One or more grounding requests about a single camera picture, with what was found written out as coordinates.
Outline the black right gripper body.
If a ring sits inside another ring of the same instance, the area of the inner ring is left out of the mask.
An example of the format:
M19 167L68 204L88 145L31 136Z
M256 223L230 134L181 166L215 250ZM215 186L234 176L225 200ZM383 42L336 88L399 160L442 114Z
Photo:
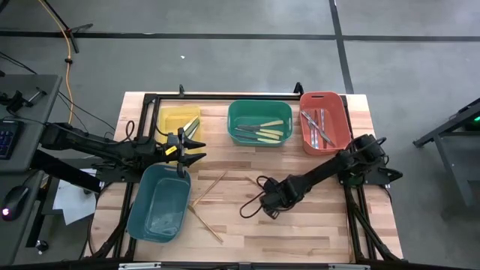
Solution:
M290 210L304 198L304 178L300 175L288 175L283 181L261 175L265 179L259 198L263 211L272 219L281 212Z

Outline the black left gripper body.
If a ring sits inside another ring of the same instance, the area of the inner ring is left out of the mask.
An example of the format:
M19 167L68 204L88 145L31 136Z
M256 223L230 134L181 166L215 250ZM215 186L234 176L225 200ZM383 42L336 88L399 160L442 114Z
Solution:
M180 178L185 177L185 131L182 127L178 129L177 134L168 133L166 142L161 146L160 161L164 163L176 162L176 172Z

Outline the green-handled knife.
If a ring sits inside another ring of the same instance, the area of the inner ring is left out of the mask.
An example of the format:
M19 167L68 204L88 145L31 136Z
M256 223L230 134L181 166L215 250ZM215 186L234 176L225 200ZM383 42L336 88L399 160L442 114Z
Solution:
M186 129L185 134L188 139L192 139L194 137L194 134L196 133L198 127L200 126L200 121L194 120L190 126Z
M194 116L184 127L184 132L190 134L200 123L199 116Z

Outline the cream-handled utensil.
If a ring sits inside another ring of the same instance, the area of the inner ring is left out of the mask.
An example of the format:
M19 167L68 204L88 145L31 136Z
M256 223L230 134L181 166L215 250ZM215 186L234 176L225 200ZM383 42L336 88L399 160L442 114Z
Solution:
M244 131L244 132L258 134L258 135L262 135L262 136L266 136L266 137L268 137L268 136L282 137L284 135L284 133L282 131L278 131L278 130L266 130L266 129L248 130L248 129L242 129L242 128L239 128L239 127L236 127L235 129L237 131Z
M254 136L236 135L236 137L243 140L257 141L261 143L269 143L269 144L281 143L281 141L276 139L266 139L266 138L260 138L260 137L254 137Z

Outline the cream-handled knife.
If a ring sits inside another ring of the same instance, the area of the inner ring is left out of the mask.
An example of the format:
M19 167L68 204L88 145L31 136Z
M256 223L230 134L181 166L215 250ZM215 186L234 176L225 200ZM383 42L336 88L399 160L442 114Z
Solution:
M283 124L284 122L282 120L277 120L277 121L266 122L263 124L253 124L253 125L239 124L238 128L243 128L245 130L252 130L252 131L260 131L262 129L266 129L267 127L273 127L273 126L278 126Z

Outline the striped-handle knife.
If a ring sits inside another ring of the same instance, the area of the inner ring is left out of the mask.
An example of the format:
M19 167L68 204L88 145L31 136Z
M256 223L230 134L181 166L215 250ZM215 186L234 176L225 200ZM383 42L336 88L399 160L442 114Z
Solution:
M318 131L319 135L330 145L335 146L331 139L326 135L326 133L320 128L320 126L313 120L313 118L304 110L301 111L301 114L311 123Z

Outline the translucent yellow plastic bin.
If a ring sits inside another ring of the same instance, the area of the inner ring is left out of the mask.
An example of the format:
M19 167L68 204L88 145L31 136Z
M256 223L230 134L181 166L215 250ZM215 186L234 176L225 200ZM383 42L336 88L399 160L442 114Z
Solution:
M190 140L199 142L200 140L200 108L198 106L177 106L164 107L158 113L158 119L155 125L155 140L157 147L161 150L161 146L167 141L167 134L177 134L179 128L183 128L194 116L199 116L199 127L193 138ZM185 154L198 154L199 148L184 148Z

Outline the teal blue plastic bin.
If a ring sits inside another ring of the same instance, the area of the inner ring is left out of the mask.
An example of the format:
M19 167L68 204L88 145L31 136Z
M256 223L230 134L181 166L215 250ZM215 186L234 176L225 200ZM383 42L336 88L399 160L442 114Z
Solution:
M182 230L190 194L188 172L180 177L174 166L151 165L139 183L127 232L136 240L171 242Z

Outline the green plastic bin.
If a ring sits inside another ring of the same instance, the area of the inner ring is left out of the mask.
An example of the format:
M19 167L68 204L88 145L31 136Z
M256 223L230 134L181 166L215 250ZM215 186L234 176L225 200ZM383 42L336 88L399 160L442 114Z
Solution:
M266 130L282 131L283 136L262 136L255 133L238 131L238 125L259 125L282 120L283 125L267 127ZM288 103L272 100L236 100L229 105L227 113L227 131L238 146L280 147L293 134L293 111ZM239 139L236 135L260 137L281 141L278 144Z

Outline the orange plastic bin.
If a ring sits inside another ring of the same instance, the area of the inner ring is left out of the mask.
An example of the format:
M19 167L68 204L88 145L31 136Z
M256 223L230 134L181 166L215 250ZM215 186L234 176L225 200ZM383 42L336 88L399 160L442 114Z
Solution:
M319 148L311 145L311 129L308 120L301 114L304 110L320 126L320 109L325 111L325 133L334 146L329 145L317 130ZM301 133L303 136L303 149L309 155L334 155L336 152L345 149L351 142L351 132L348 124L344 103L341 96L331 92L309 92L303 94L299 104L299 118Z

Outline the black desk leg beam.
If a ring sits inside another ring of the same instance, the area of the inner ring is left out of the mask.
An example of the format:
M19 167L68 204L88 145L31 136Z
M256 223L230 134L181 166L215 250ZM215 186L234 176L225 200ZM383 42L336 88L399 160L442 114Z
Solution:
M50 154L36 150L31 161L31 168L43 170L46 174L64 180L79 188L99 194L101 192L101 181L71 166Z

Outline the white paper sheet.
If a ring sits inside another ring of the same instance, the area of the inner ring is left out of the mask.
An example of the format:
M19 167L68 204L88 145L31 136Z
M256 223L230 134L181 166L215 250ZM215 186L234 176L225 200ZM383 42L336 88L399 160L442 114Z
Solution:
M81 187L61 179L58 183L52 209L61 210L66 225L95 213L94 193L86 194Z

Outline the grey desk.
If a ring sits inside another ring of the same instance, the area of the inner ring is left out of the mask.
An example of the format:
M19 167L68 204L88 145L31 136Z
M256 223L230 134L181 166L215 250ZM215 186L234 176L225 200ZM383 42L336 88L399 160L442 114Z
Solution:
M43 123L50 116L62 78L57 75L8 74L0 77L0 92L12 96L19 91L33 106L22 107L15 114L23 122L19 139L8 160L0 160L0 266L14 262L40 187L42 172L30 169L34 153L43 132ZM2 201L17 185L25 185L29 192L21 215L13 221L2 219Z

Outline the black tripod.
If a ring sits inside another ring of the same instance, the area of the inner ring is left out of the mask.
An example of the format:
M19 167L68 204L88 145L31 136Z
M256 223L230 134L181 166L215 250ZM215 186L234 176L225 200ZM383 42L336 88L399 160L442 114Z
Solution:
M68 40L67 47L70 50L73 50L75 53L80 52L80 48L78 47L75 34L80 33L81 31L89 30L91 27L94 26L93 23L88 23L84 25L80 25L77 27L71 28L59 15L59 13L55 10L55 8L47 1L47 0L38 0L42 7L46 10L46 12L53 18L59 29L61 30L62 35Z

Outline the black keyboard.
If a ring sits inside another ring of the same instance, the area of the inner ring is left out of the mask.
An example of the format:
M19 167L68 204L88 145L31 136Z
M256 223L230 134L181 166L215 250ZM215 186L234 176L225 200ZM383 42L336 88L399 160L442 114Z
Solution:
M0 160L11 158L22 128L23 123L21 121L0 121Z

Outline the black computer mouse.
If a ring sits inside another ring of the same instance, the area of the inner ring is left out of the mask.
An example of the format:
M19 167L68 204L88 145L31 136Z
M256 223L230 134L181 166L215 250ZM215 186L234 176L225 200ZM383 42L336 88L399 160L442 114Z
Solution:
M4 221L16 220L22 214L28 195L28 187L24 185L13 187L0 205L1 218Z

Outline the grey metal stand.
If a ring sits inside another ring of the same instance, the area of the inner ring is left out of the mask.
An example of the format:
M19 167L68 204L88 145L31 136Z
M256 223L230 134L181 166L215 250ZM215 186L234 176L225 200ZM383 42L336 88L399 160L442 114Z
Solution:
M412 144L417 148L428 143L436 145L447 176L461 196L461 209L480 214L480 132L463 129L465 121L478 113L480 97Z

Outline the device with green light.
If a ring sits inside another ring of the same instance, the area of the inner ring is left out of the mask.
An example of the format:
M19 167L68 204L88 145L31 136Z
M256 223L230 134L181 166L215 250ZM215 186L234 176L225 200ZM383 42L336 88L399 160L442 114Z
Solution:
M465 131L480 132L480 112L467 119L463 125Z

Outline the silver edge bracket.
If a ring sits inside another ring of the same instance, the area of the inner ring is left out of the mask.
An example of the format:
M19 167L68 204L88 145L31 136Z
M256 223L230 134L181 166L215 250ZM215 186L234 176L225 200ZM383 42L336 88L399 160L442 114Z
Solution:
M328 270L371 270L369 265L359 265L359 264L329 264Z
M129 262L118 265L118 270L158 270L161 269L160 262Z

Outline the black clamp mount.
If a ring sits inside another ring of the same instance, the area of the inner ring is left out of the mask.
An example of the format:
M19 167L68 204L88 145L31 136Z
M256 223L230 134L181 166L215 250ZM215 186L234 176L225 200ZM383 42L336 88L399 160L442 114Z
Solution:
M33 107L36 100L40 100L47 95L47 93L39 87L37 87L36 90L37 92L29 99L25 99L20 91L15 91L12 97L0 91L0 105L5 106L7 112L15 116L16 112L21 108Z

